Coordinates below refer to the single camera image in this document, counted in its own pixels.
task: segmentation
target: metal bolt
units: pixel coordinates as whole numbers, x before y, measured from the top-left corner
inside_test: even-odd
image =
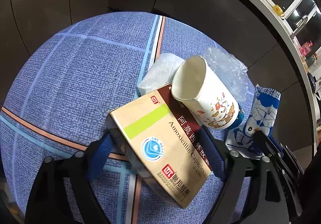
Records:
[[[84,156],[85,154],[84,154],[84,152],[83,151],[77,151],[76,153],[75,153],[75,157],[76,158],[81,158],[82,156]]]
[[[270,158],[267,157],[267,156],[263,156],[263,157],[262,157],[262,160],[263,160],[264,162],[270,162]]]
[[[233,156],[233,157],[238,157],[240,154],[239,154],[239,152],[236,151],[236,150],[231,150],[231,151],[230,151],[230,155]]]
[[[50,156],[46,157],[44,160],[45,163],[49,163],[51,161],[52,161],[52,157],[50,157]]]

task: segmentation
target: white paper cup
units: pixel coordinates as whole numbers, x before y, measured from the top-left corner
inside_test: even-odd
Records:
[[[199,55],[181,64],[174,75],[171,92],[209,128],[225,129],[238,116],[237,101]]]

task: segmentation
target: white countertop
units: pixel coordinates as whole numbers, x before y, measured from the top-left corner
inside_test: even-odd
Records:
[[[304,69],[303,63],[301,61],[301,56],[298,50],[298,46],[295,46],[289,35],[291,34],[289,29],[286,27],[286,24],[283,20],[272,10],[271,4],[272,2],[268,2],[267,0],[250,0],[261,12],[264,16],[271,22],[276,31],[280,34],[283,41],[287,45],[289,51],[291,52],[294,61],[296,62],[300,74],[302,76],[304,86],[306,88],[306,92],[308,94],[308,99],[311,107],[312,113],[312,121],[313,121],[313,138],[314,143],[317,142],[317,120],[316,120],[316,112],[313,102],[313,94],[310,87],[310,82],[307,76],[307,73]]]

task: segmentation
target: yellow cup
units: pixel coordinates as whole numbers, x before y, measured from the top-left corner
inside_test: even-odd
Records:
[[[275,6],[273,7],[273,10],[274,10],[274,12],[276,12],[276,14],[277,14],[278,16],[284,17],[283,10],[281,9],[280,6],[275,5]]]

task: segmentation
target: plaid tablecloth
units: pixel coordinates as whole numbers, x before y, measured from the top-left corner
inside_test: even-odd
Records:
[[[68,158],[98,140],[107,111],[138,97],[136,85],[160,53],[181,58],[222,47],[196,29],[158,15],[118,12],[74,24],[46,41],[26,62],[0,113],[0,144],[9,187],[23,212],[46,156]],[[250,83],[249,115],[254,87]],[[224,140],[225,131],[212,131]],[[243,183],[233,219],[244,206]],[[65,179],[74,217],[82,221],[71,185]],[[91,182],[112,223],[202,223],[223,182],[211,174],[186,209],[166,205],[114,148],[102,176]]]

